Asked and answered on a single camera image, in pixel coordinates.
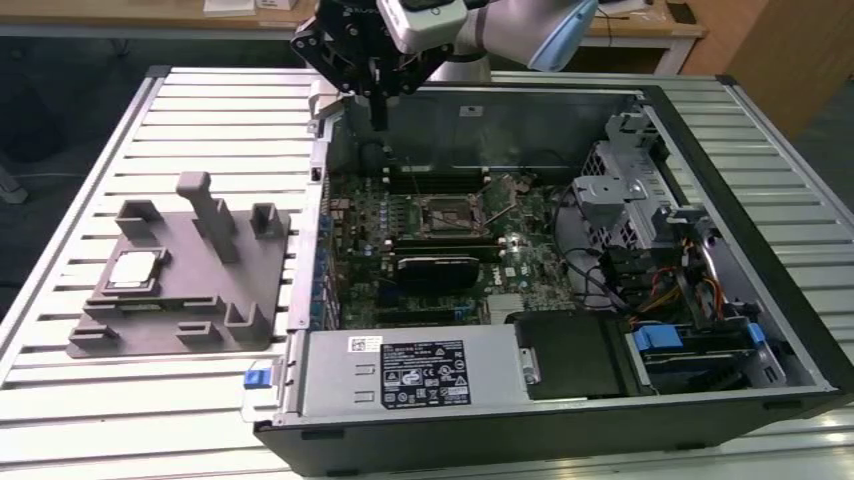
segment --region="power supply label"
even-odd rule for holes
[[[380,373],[388,410],[471,404],[461,340],[383,344]]]

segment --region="cable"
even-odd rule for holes
[[[584,278],[585,281],[589,281],[589,283],[592,283],[596,288],[599,288],[599,290],[601,291],[601,293],[608,297],[608,299],[611,300],[611,304],[613,306],[613,308],[616,308],[617,310],[621,310],[623,312],[631,313],[631,314],[636,314],[637,312],[631,308],[631,306],[628,306],[628,304],[623,301],[621,298],[619,298],[619,295],[616,295],[616,292],[613,292],[613,290],[611,290],[607,285],[604,283],[601,283],[599,280],[596,280],[592,275],[588,275],[584,270],[580,269],[580,267],[577,265],[575,265],[568,258],[565,258],[565,256],[576,251],[583,251],[587,252],[589,254],[589,252],[595,252],[596,250],[592,248],[569,248],[565,252],[563,252],[563,261],[565,262],[565,265],[572,269],[572,271],[575,273],[577,273],[581,278]]]
[[[604,24],[608,27],[608,48],[613,46],[613,33],[611,32],[611,16],[601,10],[601,7],[596,7],[596,10],[604,15]]]
[[[22,175],[12,175],[12,178],[41,178],[41,177],[69,177],[69,178],[84,178],[85,174],[82,173],[25,173]]]

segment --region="gray plastic part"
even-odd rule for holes
[[[196,186],[209,184],[205,176],[194,177]],[[209,195],[193,200],[209,200],[200,210],[205,215],[216,212],[213,235],[200,235],[210,219],[201,227],[192,213],[160,213],[150,202],[125,202],[116,218],[125,235],[69,337],[72,357],[253,351],[269,346],[289,216],[272,204],[230,214]],[[205,210],[210,205],[217,207]],[[236,261],[228,263],[220,261],[213,242],[221,234],[236,252]],[[116,262],[124,253],[140,251],[158,254],[150,281],[140,288],[116,288],[109,283]]]
[[[174,336],[185,345],[205,345],[222,340],[212,322],[178,322]]]
[[[210,175],[208,172],[184,172],[177,179],[174,192],[189,200],[196,212],[196,227],[206,237],[222,263],[237,261],[237,248],[232,242],[234,221],[222,200],[210,197]]]
[[[128,200],[118,209],[116,225],[122,235],[130,240],[153,240],[148,222],[161,220],[160,212],[150,200]]]

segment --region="aluminum extrusion table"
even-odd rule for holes
[[[240,415],[242,372],[282,351],[94,358],[65,354],[126,199],[189,210],[178,172],[208,170],[232,209],[274,202],[300,228],[312,150],[305,70],[173,68],[142,82],[0,326],[0,477],[294,479]],[[659,84],[748,214],[854,358],[854,217],[740,89],[708,77],[497,73],[499,82]],[[688,180],[676,172],[688,198]],[[278,305],[289,304],[298,235]],[[261,413],[272,403],[260,405]],[[395,474],[415,478],[842,478],[854,411],[774,424],[717,448]]]

